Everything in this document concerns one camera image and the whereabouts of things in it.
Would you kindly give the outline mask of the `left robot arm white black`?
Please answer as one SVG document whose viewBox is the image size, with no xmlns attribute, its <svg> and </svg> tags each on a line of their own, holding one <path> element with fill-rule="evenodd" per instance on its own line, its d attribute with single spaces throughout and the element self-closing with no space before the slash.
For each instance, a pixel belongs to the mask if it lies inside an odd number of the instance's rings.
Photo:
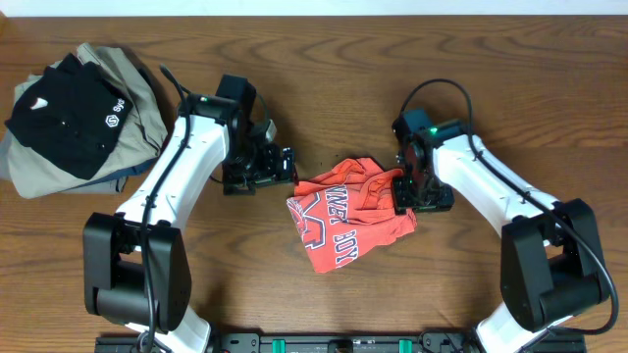
<svg viewBox="0 0 628 353">
<path fill-rule="evenodd" d="M 190 94 L 151 173 L 115 214 L 83 229 L 88 313 L 136 331 L 99 337 L 97 352 L 218 352 L 219 337 L 190 306 L 183 232 L 217 167 L 228 195 L 296 179 L 294 152 L 274 143 L 273 121 L 253 124 L 236 100 Z"/>
</svg>

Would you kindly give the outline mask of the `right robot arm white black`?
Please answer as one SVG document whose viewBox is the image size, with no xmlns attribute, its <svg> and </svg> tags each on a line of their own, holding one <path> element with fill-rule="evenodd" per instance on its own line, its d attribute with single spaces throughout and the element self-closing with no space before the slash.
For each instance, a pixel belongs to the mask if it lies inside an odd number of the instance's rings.
<svg viewBox="0 0 628 353">
<path fill-rule="evenodd" d="M 561 202 L 522 179 L 459 122 L 435 126 L 403 116 L 392 125 L 402 176 L 397 213 L 446 212 L 459 193 L 500 238 L 501 304 L 472 332 L 440 338 L 453 352 L 583 352 L 608 331 L 565 322 L 617 293 L 605 266 L 596 216 L 581 199 Z"/>
</svg>

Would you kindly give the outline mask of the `red t-shirt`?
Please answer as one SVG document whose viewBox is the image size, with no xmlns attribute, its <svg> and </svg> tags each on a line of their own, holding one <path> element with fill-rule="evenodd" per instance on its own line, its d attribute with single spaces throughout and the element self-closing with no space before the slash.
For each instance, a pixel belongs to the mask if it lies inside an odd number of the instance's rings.
<svg viewBox="0 0 628 353">
<path fill-rule="evenodd" d="M 395 212 L 393 180 L 401 175 L 371 158 L 345 159 L 298 183 L 287 207 L 316 273 L 340 269 L 416 229 L 413 214 Z"/>
</svg>

